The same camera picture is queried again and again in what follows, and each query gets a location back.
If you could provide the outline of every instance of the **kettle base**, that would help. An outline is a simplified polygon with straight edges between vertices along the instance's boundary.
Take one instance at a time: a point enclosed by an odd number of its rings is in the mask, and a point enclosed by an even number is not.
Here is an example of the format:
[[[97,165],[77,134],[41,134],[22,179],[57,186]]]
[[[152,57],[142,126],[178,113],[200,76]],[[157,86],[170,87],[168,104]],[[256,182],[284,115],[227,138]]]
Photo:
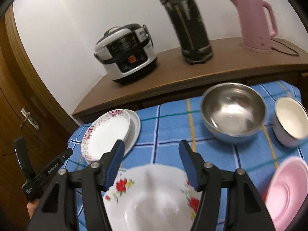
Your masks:
[[[268,53],[272,52],[272,49],[257,49],[257,48],[254,48],[254,47],[247,46],[245,44],[243,44],[243,47],[245,49],[251,50],[253,52],[258,52],[258,53],[263,53],[263,54],[268,54]]]

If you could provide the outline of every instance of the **floral plate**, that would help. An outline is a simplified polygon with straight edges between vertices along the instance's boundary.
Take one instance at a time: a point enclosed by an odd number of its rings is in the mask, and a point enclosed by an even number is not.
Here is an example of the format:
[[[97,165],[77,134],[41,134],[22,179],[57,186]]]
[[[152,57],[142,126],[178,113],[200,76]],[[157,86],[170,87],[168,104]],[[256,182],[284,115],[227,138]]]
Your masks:
[[[119,172],[103,201],[113,231],[189,231],[200,198],[185,172],[154,164]]]
[[[109,111],[93,122],[81,141],[81,153],[86,162],[98,161],[111,151],[116,140],[125,142],[130,124],[130,115],[123,109]]]

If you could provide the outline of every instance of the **door handle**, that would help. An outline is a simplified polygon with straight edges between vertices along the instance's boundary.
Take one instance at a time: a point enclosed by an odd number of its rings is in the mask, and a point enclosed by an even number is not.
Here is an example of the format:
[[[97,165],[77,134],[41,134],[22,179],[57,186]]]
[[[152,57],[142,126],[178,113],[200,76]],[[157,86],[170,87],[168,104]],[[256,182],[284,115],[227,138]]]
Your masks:
[[[25,125],[26,121],[29,121],[33,127],[35,127],[36,130],[39,129],[39,124],[38,122],[34,119],[33,116],[31,116],[31,113],[26,109],[26,107],[23,107],[20,111],[25,119],[23,120],[22,124],[20,125],[20,130],[23,128]]]

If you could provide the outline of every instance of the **thermos flask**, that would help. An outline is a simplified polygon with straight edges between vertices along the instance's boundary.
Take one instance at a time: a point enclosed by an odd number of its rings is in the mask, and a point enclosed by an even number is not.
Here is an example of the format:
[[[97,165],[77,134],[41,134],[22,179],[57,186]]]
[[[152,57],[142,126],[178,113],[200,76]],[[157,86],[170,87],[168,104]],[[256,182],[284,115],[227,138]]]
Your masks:
[[[171,19],[187,63],[205,63],[212,47],[195,0],[160,0]]]

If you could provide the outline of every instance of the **blue checkered tablecloth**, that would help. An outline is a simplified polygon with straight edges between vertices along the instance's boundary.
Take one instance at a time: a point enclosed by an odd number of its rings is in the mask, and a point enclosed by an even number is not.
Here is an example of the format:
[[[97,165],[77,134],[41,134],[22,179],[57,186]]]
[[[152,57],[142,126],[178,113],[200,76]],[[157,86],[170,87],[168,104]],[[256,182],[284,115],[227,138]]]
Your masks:
[[[184,170],[178,143],[186,139],[193,151],[200,153],[205,161],[214,163],[218,168],[230,171],[244,168],[262,194],[285,158],[299,156],[308,161],[308,142],[304,141],[295,149],[286,148],[276,139],[271,125],[275,101],[282,96],[292,96],[301,101],[298,88],[283,81],[258,84],[252,88],[264,98],[267,106],[264,127],[252,143],[231,145],[215,139],[202,123],[201,97],[168,102],[137,111],[141,119],[141,133],[134,148],[124,158],[121,168],[159,163]],[[68,141],[68,147],[74,153],[63,167],[69,171],[87,166],[80,145],[90,125],[81,126]],[[226,190],[223,189],[217,230],[223,230],[226,197]],[[86,231],[81,189],[77,190],[77,212],[80,230]]]

